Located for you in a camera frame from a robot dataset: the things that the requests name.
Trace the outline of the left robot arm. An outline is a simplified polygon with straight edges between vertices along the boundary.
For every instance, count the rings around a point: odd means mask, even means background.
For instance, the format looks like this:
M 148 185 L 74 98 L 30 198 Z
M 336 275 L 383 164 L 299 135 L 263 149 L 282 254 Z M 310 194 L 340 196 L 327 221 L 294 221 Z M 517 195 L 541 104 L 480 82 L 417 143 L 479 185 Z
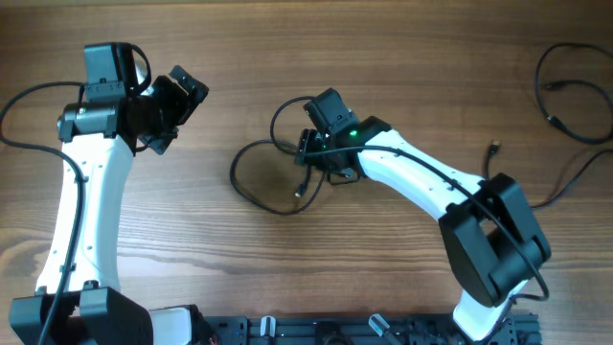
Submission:
M 57 121 L 63 182 L 47 261 L 34 294 L 11 302 L 26 344 L 217 344 L 194 305 L 148 310 L 121 292 L 117 247 L 135 155 L 163 153 L 208 95 L 182 67 L 154 76 L 126 42 L 88 45 L 87 80 Z

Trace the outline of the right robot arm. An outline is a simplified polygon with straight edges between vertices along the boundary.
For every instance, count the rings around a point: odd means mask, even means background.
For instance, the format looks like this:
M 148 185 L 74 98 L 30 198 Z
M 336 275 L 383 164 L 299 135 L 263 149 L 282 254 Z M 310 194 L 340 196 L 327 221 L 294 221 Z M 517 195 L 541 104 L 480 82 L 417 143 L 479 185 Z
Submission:
M 529 280 L 541 287 L 540 300 L 548 298 L 539 269 L 551 258 L 551 246 L 511 177 L 485 179 L 451 168 L 386 122 L 374 116 L 359 121 L 332 88 L 308 97 L 304 111 L 314 127 L 301 135 L 298 164 L 382 183 L 438 223 L 463 289 L 452 319 L 469 341 L 493 339 L 511 305 L 526 298 Z

